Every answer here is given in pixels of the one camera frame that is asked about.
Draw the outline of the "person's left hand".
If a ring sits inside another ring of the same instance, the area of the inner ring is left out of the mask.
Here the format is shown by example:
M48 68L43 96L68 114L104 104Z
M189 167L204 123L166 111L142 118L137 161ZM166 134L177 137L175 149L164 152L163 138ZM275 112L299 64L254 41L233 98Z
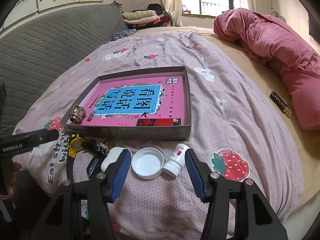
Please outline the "person's left hand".
M32 176L28 170L22 168L22 165L17 162L11 164L11 177L9 193L14 196L17 190L29 186L32 182Z

